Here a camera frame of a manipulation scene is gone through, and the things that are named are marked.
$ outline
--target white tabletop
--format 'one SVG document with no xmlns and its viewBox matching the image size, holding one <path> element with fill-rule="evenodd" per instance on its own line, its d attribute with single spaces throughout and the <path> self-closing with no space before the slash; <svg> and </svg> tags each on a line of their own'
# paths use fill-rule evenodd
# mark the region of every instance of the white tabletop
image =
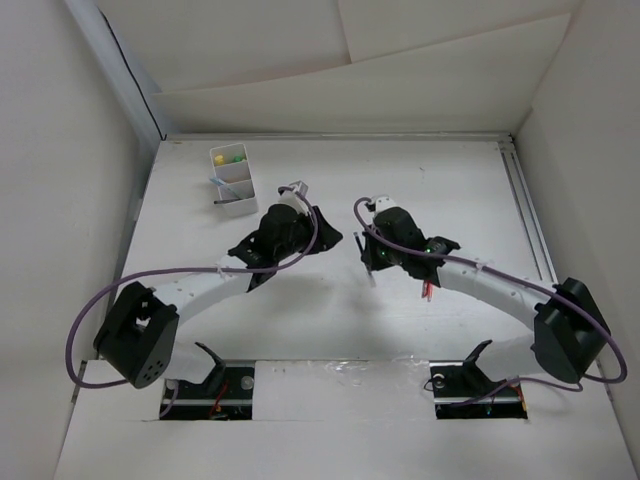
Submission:
<svg viewBox="0 0 640 480">
<path fill-rule="evenodd" d="M 213 206 L 208 150 L 230 140 L 165 142 L 158 153 L 125 273 L 205 265 L 252 231 L 259 215 Z M 456 293 L 420 299 L 400 270 L 372 289 L 352 232 L 363 195 L 390 194 L 425 235 L 454 239 L 536 276 L 527 232 L 492 141 L 250 139 L 261 213 L 276 188 L 302 179 L 345 239 L 278 273 L 250 295 L 179 332 L 225 358 L 259 362 L 250 422 L 159 422 L 161 385 L 81 391 L 56 478 L 636 478 L 604 387 L 582 394 L 525 385 L 530 419 L 435 419 L 428 364 L 524 327 Z M 164 279 L 144 282 L 152 285 Z M 338 359 L 371 360 L 341 364 Z M 324 359 L 317 362 L 291 360 Z M 92 362 L 90 381 L 115 372 Z"/>
</svg>

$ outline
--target red wire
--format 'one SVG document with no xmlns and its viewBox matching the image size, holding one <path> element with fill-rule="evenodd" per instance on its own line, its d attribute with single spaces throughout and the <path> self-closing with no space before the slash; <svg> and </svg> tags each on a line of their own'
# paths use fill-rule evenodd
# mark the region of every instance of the red wire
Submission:
<svg viewBox="0 0 640 480">
<path fill-rule="evenodd" d="M 224 395 L 225 392 L 227 391 L 227 388 L 229 388 L 229 380 L 224 382 L 224 385 L 222 385 L 222 390 L 220 390 L 220 393 L 216 397 L 215 403 L 211 407 L 211 410 L 209 410 L 209 418 L 213 417 L 213 414 L 216 413 L 216 410 L 218 409 L 218 404 L 220 403 L 220 399 L 222 398 L 222 395 Z"/>
</svg>

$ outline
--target purple cable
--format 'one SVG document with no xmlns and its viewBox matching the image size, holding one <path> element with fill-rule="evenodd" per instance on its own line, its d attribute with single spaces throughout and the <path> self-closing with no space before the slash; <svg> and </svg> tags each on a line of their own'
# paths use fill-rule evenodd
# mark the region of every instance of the purple cable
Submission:
<svg viewBox="0 0 640 480">
<path fill-rule="evenodd" d="M 404 253 L 407 253 L 409 255 L 416 255 L 418 257 L 426 257 L 426 258 L 434 258 L 434 259 L 438 259 L 438 260 L 445 260 L 447 262 L 462 263 L 464 265 L 469 265 L 470 267 L 473 267 L 473 268 L 478 268 L 478 264 L 476 262 L 474 262 L 473 260 L 470 260 L 468 258 L 456 257 L 456 256 L 453 256 L 453 255 L 440 255 L 440 254 L 436 254 L 436 253 L 421 252 L 420 250 L 412 250 L 410 248 L 406 248 L 406 247 L 403 247 L 401 245 L 397 245 L 397 244 L 395 244 L 393 242 L 390 242 L 389 240 L 385 239 L 384 237 L 378 235 L 378 233 L 373 228 L 371 228 L 369 225 L 367 225 L 367 223 L 364 221 L 364 219 L 360 215 L 360 212 L 358 211 L 358 207 L 360 206 L 361 203 L 371 203 L 371 199 L 368 198 L 368 197 L 362 197 L 362 198 L 359 198 L 358 200 L 356 200 L 356 203 L 353 205 L 353 213 L 355 214 L 356 218 L 358 219 L 358 222 L 360 223 L 360 225 L 362 225 L 362 227 L 365 229 L 365 231 L 369 235 L 371 235 L 373 238 L 378 240 L 380 243 L 388 246 L 389 248 L 393 248 L 394 250 L 398 250 L 400 252 L 404 252 Z M 575 303 L 571 302 L 570 300 L 567 300 L 566 298 L 560 296 L 556 292 L 553 292 L 553 291 L 551 291 L 551 290 L 549 290 L 547 288 L 541 287 L 540 285 L 536 285 L 535 283 L 528 282 L 527 280 L 523 280 L 523 279 L 520 279 L 518 277 L 514 277 L 513 275 L 509 275 L 508 273 L 501 272 L 500 270 L 496 270 L 495 268 L 488 267 L 488 266 L 483 266 L 482 271 L 483 272 L 487 272 L 490 275 L 493 275 L 495 277 L 498 277 L 498 278 L 501 278 L 503 280 L 506 280 L 508 282 L 515 283 L 515 284 L 521 285 L 523 287 L 531 288 L 532 290 L 540 292 L 543 295 L 547 295 L 548 297 L 554 299 L 557 302 L 560 302 L 561 304 L 563 304 L 567 308 L 570 308 L 571 310 L 576 312 L 578 315 L 580 315 L 582 318 L 587 320 L 591 324 L 591 326 L 593 326 L 593 328 L 600 335 L 602 335 L 602 337 L 605 339 L 605 341 L 611 347 L 611 350 L 613 350 L 613 353 L 616 356 L 616 358 L 618 360 L 618 363 L 620 364 L 620 374 L 615 378 L 594 377 L 593 375 L 585 374 L 584 378 L 586 378 L 588 380 L 592 380 L 594 382 L 600 382 L 600 383 L 621 383 L 621 382 L 624 382 L 624 380 L 627 378 L 627 362 L 624 359 L 624 355 L 622 354 L 622 351 L 620 350 L 620 347 L 618 346 L 616 341 L 613 339 L 613 337 L 611 337 L 609 332 L 607 332 L 604 329 L 604 327 L 602 325 L 600 325 L 595 318 L 593 318 L 592 315 L 590 315 L 588 312 L 586 312 L 584 309 L 580 308 L 578 305 L 576 305 Z M 580 384 L 578 384 L 578 387 L 577 387 L 578 389 L 573 389 L 571 387 L 565 387 L 563 385 L 557 385 L 557 384 L 554 384 L 554 383 L 551 383 L 551 382 L 547 382 L 546 380 L 539 380 L 537 378 L 516 377 L 516 378 L 513 378 L 513 379 L 508 380 L 507 382 L 503 383 L 495 391 L 490 392 L 487 395 L 484 395 L 484 396 L 476 398 L 476 399 L 467 400 L 466 402 L 461 402 L 459 405 L 460 406 L 465 405 L 465 404 L 469 405 L 470 403 L 468 403 L 468 402 L 475 403 L 475 402 L 477 402 L 479 400 L 483 400 L 483 399 L 485 399 L 487 397 L 491 397 L 491 396 L 495 395 L 497 392 L 499 392 L 500 390 L 502 390 L 503 388 L 506 388 L 508 385 L 511 385 L 512 382 L 518 382 L 518 381 L 521 381 L 521 380 L 533 381 L 535 383 L 541 383 L 541 384 L 544 384 L 544 385 L 549 385 L 549 386 L 553 386 L 553 387 L 556 387 L 556 388 L 560 388 L 560 389 L 568 390 L 568 391 L 573 391 L 573 392 L 582 391 L 582 386 Z"/>
<path fill-rule="evenodd" d="M 172 274 L 172 273 L 220 273 L 220 272 L 224 272 L 224 273 L 273 273 L 273 272 L 279 272 L 279 271 L 284 270 L 286 268 L 292 267 L 296 263 L 298 263 L 300 260 L 302 260 L 311 251 L 311 249 L 313 248 L 313 246 L 316 243 L 316 239 L 318 238 L 318 218 L 316 216 L 316 213 L 313 211 L 313 207 L 311 206 L 309 201 L 303 195 L 300 195 L 298 192 L 295 192 L 293 190 L 293 188 L 291 188 L 291 187 L 280 187 L 278 190 L 279 191 L 280 190 L 292 191 L 300 200 L 302 200 L 304 202 L 304 204 L 309 209 L 309 215 L 311 216 L 311 223 L 313 223 L 313 234 L 311 235 L 311 241 L 309 242 L 309 245 L 307 245 L 307 247 L 304 249 L 304 251 L 300 255 L 295 257 L 290 262 L 287 262 L 287 263 L 284 263 L 282 265 L 278 265 L 278 266 L 275 266 L 275 267 L 268 267 L 268 268 L 231 268 L 231 267 L 222 267 L 222 268 L 219 268 L 219 267 L 163 268 L 163 269 L 159 269 L 159 270 L 146 270 L 146 271 L 143 271 L 143 272 L 132 273 L 131 275 L 127 275 L 126 277 L 122 277 L 122 278 L 114 281 L 113 283 L 107 285 L 102 290 L 100 290 L 98 293 L 96 293 L 91 298 L 91 300 L 89 300 L 87 302 L 87 304 L 84 307 L 82 307 L 82 310 L 80 310 L 80 313 L 78 313 L 78 316 L 76 317 L 76 319 L 74 320 L 73 324 L 71 325 L 71 329 L 69 330 L 69 335 L 67 336 L 67 344 L 65 346 L 65 358 L 64 358 L 64 361 L 65 361 L 65 366 L 67 367 L 67 374 L 69 375 L 69 378 L 71 378 L 73 383 L 75 383 L 76 385 L 78 385 L 81 388 L 89 388 L 89 389 L 109 388 L 109 387 L 115 387 L 117 385 L 124 385 L 125 383 L 128 383 L 127 380 L 116 380 L 114 382 L 106 382 L 106 383 L 87 383 L 87 382 L 83 381 L 80 377 L 78 377 L 78 375 L 76 374 L 76 372 L 73 369 L 73 342 L 74 342 L 76 334 L 78 332 L 78 328 L 80 328 L 80 324 L 82 323 L 84 318 L 87 316 L 87 313 L 89 313 L 89 311 L 95 306 L 96 303 L 98 303 L 100 301 L 100 299 L 102 299 L 102 297 L 104 297 L 105 295 L 111 293 L 113 290 L 118 288 L 120 285 L 128 283 L 128 282 L 130 282 L 132 280 L 136 280 L 138 278 L 142 278 L 142 277 L 151 277 L 151 276 L 156 276 L 156 275 L 169 275 L 169 274 Z"/>
<path fill-rule="evenodd" d="M 171 400 L 169 400 L 169 404 L 164 407 L 164 410 L 162 410 L 160 412 L 160 415 L 158 415 L 159 418 L 164 417 L 167 413 L 169 413 L 171 411 L 171 408 L 173 407 L 173 404 L 176 403 L 176 400 L 178 399 L 178 381 L 174 380 L 174 387 L 173 387 L 173 395 L 171 395 Z"/>
</svg>

